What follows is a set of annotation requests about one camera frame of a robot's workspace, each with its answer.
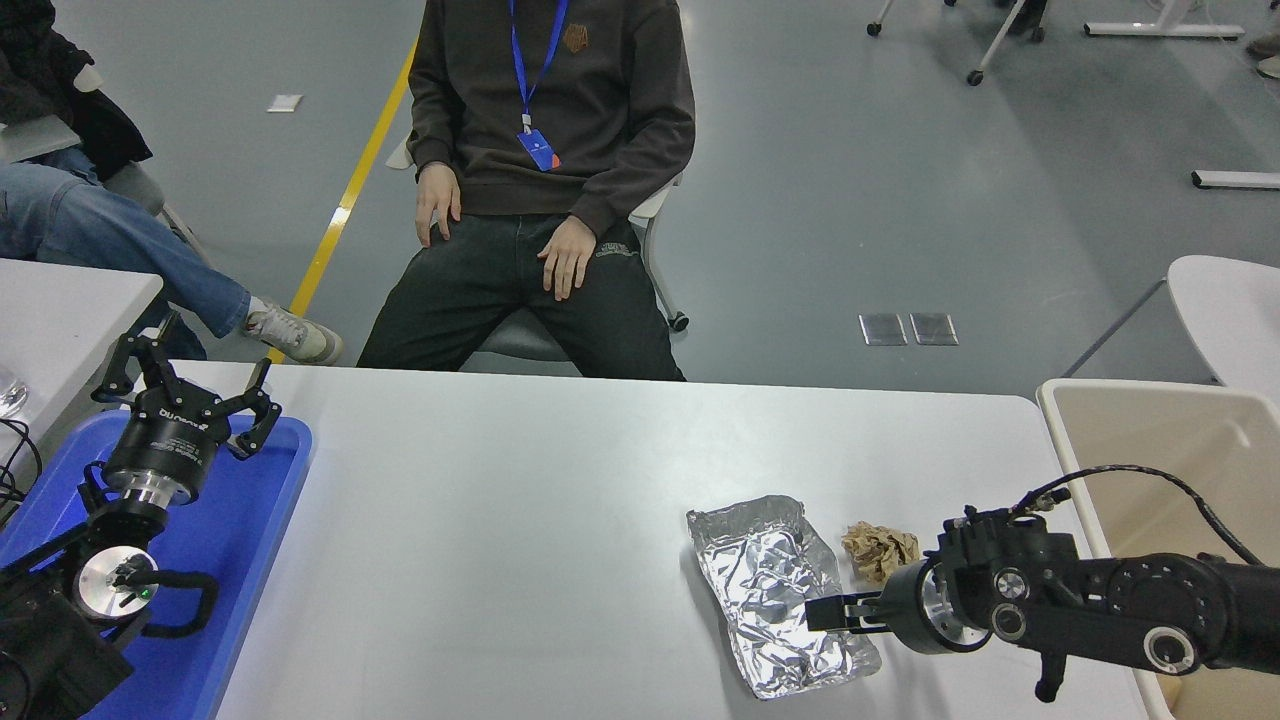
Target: blue jeans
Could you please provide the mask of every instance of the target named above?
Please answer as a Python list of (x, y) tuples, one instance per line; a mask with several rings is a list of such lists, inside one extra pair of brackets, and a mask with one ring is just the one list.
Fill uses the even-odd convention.
[[(104, 188), (77, 147), (0, 167), (0, 258), (160, 275), (164, 288), (134, 331), (159, 325), (170, 302), (195, 313), (215, 337), (241, 327), (248, 313), (244, 287), (206, 265), (141, 205)], [(180, 322), (166, 348), (174, 357), (205, 359)]]

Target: shoelace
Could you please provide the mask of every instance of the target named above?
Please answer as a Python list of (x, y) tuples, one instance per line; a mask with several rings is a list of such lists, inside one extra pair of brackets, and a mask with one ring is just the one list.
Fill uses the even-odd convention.
[(261, 319), (255, 328), (259, 336), (271, 336), (289, 345), (301, 345), (306, 328), (291, 315), (280, 311), (279, 307), (270, 307), (261, 314)]

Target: black jacket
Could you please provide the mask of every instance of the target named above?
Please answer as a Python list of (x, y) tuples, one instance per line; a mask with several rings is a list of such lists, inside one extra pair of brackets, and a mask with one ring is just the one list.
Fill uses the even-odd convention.
[(151, 150), (102, 91), (76, 90), (76, 76), (92, 64), (88, 53), (54, 32), (50, 0), (0, 0), (0, 123), (58, 115), (106, 179)]

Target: yellow floor line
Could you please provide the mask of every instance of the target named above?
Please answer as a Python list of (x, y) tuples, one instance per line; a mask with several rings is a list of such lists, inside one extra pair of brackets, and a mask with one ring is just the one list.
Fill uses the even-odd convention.
[[(408, 56), (404, 58), (404, 65), (401, 68), (399, 76), (396, 78), (396, 85), (392, 86), (392, 91), (387, 96), (387, 104), (383, 105), (383, 114), (378, 117), (378, 124), (374, 126), (374, 132), (369, 136), (369, 142), (365, 143), (365, 151), (360, 155), (360, 161), (356, 163), (356, 169), (351, 173), (351, 179), (347, 181), (347, 190), (342, 193), (338, 209), (333, 211), (329, 228), (320, 240), (316, 254), (311, 258), (307, 274), (303, 275), (302, 283), (298, 286), (298, 292), (293, 296), (293, 302), (289, 302), (289, 313), (294, 315), (306, 315), (307, 307), (311, 306), (311, 299), (316, 293), (316, 287), (329, 268), (329, 259), (333, 258), (333, 251), (338, 247), (338, 241), (342, 240), (342, 232), (347, 229), (347, 219), (351, 218), (351, 211), (356, 208), (356, 201), (360, 200), (360, 192), (365, 188), (365, 179), (369, 178), (369, 170), (374, 167), (378, 150), (383, 146), (383, 141), (387, 140), (387, 132), (390, 131), (396, 109), (399, 108), (404, 92), (408, 91), (408, 69), (413, 63), (413, 53), (416, 50), (417, 44), (413, 45), (408, 51)], [(284, 355), (279, 350), (271, 350), (266, 356), (271, 359), (271, 363), (284, 361)]]

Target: hand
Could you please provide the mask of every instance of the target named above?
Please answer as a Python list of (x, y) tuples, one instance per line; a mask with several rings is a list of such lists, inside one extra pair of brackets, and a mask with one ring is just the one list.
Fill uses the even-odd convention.
[(568, 300), (573, 288), (582, 287), (586, 263), (595, 252), (595, 233), (582, 220), (570, 215), (552, 233), (550, 242), (538, 254), (543, 263), (543, 290), (556, 291), (556, 300)]
[(449, 218), (462, 222), (462, 192), (458, 177), (444, 163), (431, 163), (417, 176), (417, 241), (431, 246), (431, 214), (440, 223), (440, 237), (449, 240)]

